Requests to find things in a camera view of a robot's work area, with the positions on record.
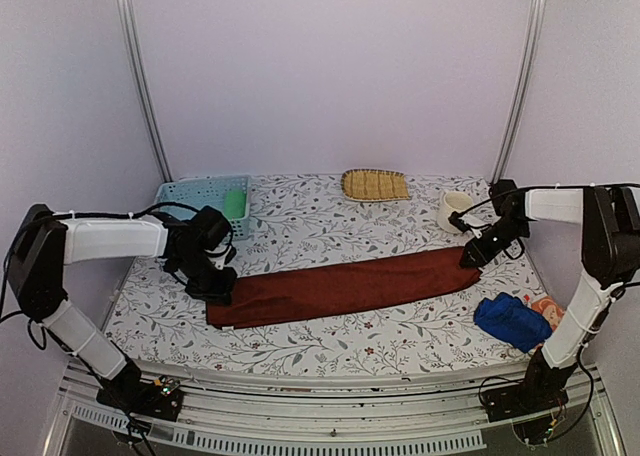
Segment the brown towel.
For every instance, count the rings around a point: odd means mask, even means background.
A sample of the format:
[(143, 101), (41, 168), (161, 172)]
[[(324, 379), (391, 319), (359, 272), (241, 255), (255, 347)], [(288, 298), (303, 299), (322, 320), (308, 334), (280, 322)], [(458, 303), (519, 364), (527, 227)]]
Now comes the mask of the brown towel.
[(247, 329), (384, 309), (465, 290), (481, 279), (461, 247), (243, 277), (232, 303), (206, 305), (206, 322)]

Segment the green microfiber towel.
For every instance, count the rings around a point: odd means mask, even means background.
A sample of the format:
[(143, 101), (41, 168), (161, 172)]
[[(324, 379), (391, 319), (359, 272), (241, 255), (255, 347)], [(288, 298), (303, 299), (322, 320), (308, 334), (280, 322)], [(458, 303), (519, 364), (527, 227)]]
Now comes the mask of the green microfiber towel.
[(245, 217), (247, 193), (242, 189), (229, 190), (224, 197), (223, 214), (229, 220)]

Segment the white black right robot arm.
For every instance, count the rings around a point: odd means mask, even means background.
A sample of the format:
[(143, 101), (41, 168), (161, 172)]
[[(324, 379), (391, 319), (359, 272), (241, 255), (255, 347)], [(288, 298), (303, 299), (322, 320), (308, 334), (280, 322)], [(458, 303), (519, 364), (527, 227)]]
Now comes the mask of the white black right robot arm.
[(636, 183), (516, 187), (490, 197), (497, 221), (477, 230), (460, 264), (481, 268), (512, 242), (530, 235), (530, 223), (555, 221), (581, 229), (578, 286), (557, 329), (531, 358), (517, 403), (537, 412), (564, 389), (584, 345), (599, 332), (611, 304), (633, 286), (639, 269), (639, 209)]

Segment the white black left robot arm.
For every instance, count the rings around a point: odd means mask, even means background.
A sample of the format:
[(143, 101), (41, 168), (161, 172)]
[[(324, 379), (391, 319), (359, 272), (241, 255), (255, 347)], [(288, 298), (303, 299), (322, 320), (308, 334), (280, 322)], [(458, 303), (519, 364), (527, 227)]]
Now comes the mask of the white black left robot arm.
[(119, 269), (136, 259), (158, 259), (186, 294), (228, 305), (236, 282), (232, 224), (210, 206), (179, 219), (160, 203), (139, 212), (56, 212), (37, 203), (26, 212), (7, 251), (4, 285), (20, 311), (55, 337), (102, 380), (128, 410), (148, 402), (131, 359), (86, 314), (88, 297), (73, 294), (95, 282), (83, 269)]

